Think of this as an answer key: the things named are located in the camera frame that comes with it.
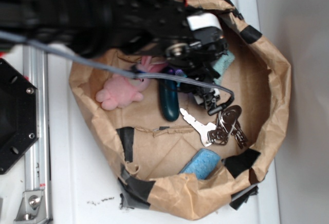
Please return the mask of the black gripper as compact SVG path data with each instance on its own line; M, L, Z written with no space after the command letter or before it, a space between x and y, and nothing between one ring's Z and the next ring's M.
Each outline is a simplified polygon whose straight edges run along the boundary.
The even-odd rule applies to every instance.
M215 62L227 52L218 19L187 0L113 0L113 47L130 55L164 57L182 72L180 90L208 111L222 111Z

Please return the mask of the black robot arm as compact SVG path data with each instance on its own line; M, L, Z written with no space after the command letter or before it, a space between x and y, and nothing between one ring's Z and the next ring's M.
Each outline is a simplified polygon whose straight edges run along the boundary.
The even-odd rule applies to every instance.
M234 101L215 95L214 64L228 48L219 21L188 0L1 0L2 52L51 43L89 59L112 48L163 56L184 71L181 91L200 97L210 115Z

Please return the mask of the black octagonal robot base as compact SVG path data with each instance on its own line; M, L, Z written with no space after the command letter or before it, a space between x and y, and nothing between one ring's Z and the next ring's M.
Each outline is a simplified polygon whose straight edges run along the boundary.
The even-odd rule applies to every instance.
M37 89L1 58L1 174L4 175L36 142Z

